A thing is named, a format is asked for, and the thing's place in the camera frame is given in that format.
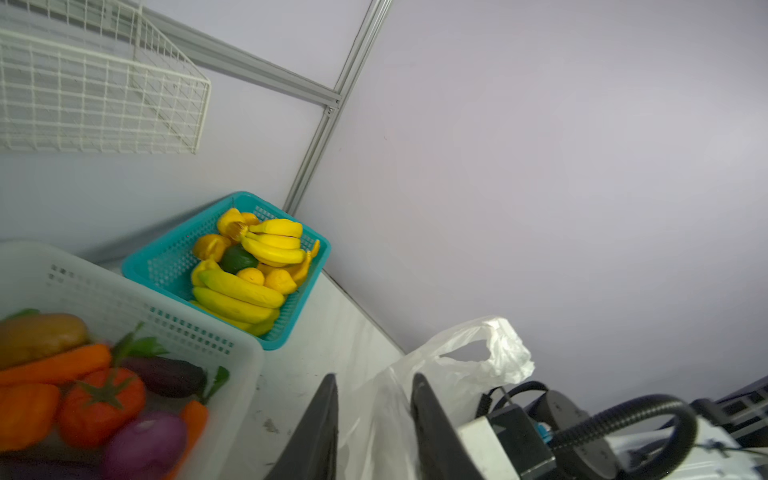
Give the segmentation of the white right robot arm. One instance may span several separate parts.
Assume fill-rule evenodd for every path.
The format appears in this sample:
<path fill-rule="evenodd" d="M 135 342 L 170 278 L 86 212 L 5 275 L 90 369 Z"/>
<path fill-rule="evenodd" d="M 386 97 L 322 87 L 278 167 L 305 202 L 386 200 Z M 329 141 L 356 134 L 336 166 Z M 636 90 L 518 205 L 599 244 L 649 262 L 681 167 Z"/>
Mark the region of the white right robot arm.
<path fill-rule="evenodd" d="M 538 381 L 526 408 L 555 447 L 558 479 L 765 479 L 767 448 L 740 445 L 715 405 L 665 394 L 622 402 L 594 415 Z"/>

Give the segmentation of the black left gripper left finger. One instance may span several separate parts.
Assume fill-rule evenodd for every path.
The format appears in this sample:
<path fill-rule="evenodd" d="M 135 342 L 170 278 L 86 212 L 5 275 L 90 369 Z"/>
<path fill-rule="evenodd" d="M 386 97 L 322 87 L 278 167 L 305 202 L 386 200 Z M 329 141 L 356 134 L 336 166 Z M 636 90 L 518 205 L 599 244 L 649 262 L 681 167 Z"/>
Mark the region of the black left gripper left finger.
<path fill-rule="evenodd" d="M 336 376 L 321 381 L 267 480 L 334 480 L 337 476 L 339 402 Z"/>

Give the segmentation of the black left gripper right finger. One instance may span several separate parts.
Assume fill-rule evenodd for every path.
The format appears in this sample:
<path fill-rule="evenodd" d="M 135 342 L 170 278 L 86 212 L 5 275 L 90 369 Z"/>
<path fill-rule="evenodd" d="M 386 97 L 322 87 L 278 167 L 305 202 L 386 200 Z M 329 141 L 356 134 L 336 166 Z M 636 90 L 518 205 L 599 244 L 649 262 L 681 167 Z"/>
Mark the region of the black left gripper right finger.
<path fill-rule="evenodd" d="M 421 478 L 482 479 L 422 373 L 413 377 L 410 404 Z"/>

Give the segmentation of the white plastic grocery bag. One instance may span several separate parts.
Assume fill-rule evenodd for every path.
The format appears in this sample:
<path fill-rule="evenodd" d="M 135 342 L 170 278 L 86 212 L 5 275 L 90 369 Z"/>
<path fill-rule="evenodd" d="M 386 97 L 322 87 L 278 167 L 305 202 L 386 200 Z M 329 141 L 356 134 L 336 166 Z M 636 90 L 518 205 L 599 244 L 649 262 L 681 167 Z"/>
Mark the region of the white plastic grocery bag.
<path fill-rule="evenodd" d="M 480 395 L 516 385 L 535 369 L 530 351 L 502 317 L 444 330 L 343 394 L 339 408 L 339 479 L 422 479 L 413 380 L 423 375 L 449 425 L 472 420 Z"/>

